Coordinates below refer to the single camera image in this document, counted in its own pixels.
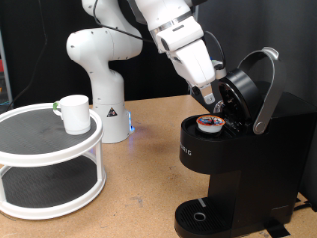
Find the coffee maker handle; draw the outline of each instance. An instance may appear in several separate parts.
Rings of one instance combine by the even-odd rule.
[[[272,65],[272,81],[264,103],[253,125],[255,134],[262,134],[270,121],[271,116],[277,106],[277,103],[284,91],[286,85],[286,70],[280,60],[279,52],[271,47],[264,47],[246,55],[240,62],[238,69],[247,73],[260,59],[268,57]]]

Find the wooden table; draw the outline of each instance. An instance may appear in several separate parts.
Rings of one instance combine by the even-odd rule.
[[[191,171],[179,159],[180,124],[207,111],[190,96],[127,102],[126,107],[136,131],[121,143],[103,145],[107,182],[100,195],[61,218],[27,221],[0,215],[0,238],[178,237],[176,208],[205,197],[209,184],[208,175]],[[313,238],[316,224],[316,213],[304,209],[286,228],[294,238]],[[262,231],[248,237],[270,236]]]

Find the blue light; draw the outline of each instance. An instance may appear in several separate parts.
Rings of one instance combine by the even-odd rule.
[[[131,125],[131,112],[129,112],[129,128],[131,133],[135,131],[135,128]]]

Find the white two-tier stand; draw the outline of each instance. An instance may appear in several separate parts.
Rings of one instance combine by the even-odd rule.
[[[100,117],[90,110],[90,132],[72,136],[52,106],[31,105],[0,116],[0,164],[5,165],[0,210],[13,217],[64,216],[91,202],[105,185]]]

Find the cable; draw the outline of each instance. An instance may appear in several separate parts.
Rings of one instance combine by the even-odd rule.
[[[221,47],[221,45],[220,45],[218,39],[215,37],[215,35],[213,35],[211,32],[208,32],[208,31],[205,31],[205,33],[208,33],[215,40],[215,42],[220,50],[220,54],[221,54],[221,58],[222,58],[222,68],[221,69],[224,69],[226,67],[226,56],[225,56],[223,48]]]
[[[0,103],[0,106],[6,106],[6,105],[9,105],[9,104],[10,104],[10,102],[9,102],[9,101],[6,101],[6,102]]]
[[[39,56],[38,56],[38,59],[37,59],[37,61],[36,61],[36,65],[35,65],[35,67],[34,67],[34,69],[33,69],[33,74],[32,74],[32,77],[31,77],[31,80],[30,80],[28,86],[27,86],[25,89],[23,89],[23,90],[12,100],[12,102],[10,103],[10,105],[7,107],[6,112],[9,111],[10,107],[12,106],[12,104],[13,104],[16,100],[18,100],[19,97],[21,97],[21,96],[31,87],[31,85],[32,85],[32,83],[33,83],[33,81],[34,81],[34,78],[35,78],[35,74],[36,74],[36,72],[37,72],[37,67],[38,67],[39,61],[40,61],[40,59],[41,59],[41,57],[42,57],[42,55],[43,55],[43,52],[44,52],[44,50],[45,50],[45,48],[46,48],[46,46],[47,46],[47,43],[48,43],[48,38],[47,38],[47,34],[46,34],[46,31],[45,31],[45,27],[44,27],[44,20],[43,20],[42,8],[41,8],[41,1],[38,0],[38,2],[39,2],[40,15],[41,15],[41,20],[42,20],[42,29],[43,29],[43,33],[44,33],[44,37],[45,37],[45,42],[44,42],[44,44],[43,44],[43,46],[42,46],[41,52],[40,52],[40,54],[39,54]]]
[[[133,34],[131,34],[131,33],[128,33],[128,32],[119,30],[118,28],[113,28],[113,27],[109,27],[109,26],[103,25],[103,24],[98,20],[98,18],[97,18],[97,16],[96,16],[97,3],[98,3],[98,0],[95,1],[95,5],[94,5],[94,7],[93,7],[93,17],[95,18],[95,21],[96,21],[96,23],[97,23],[99,26],[105,27],[105,28],[109,28],[109,29],[112,29],[112,30],[117,31],[117,32],[121,32],[121,33],[126,34],[126,35],[128,35],[128,36],[130,36],[130,37],[134,37],[134,38],[137,38],[137,39],[139,39],[139,40],[142,40],[142,41],[144,41],[144,42],[150,42],[150,43],[153,43],[153,42],[154,42],[154,41],[152,41],[152,40],[145,39],[145,38],[141,38],[141,37],[136,36],[136,35],[133,35]]]

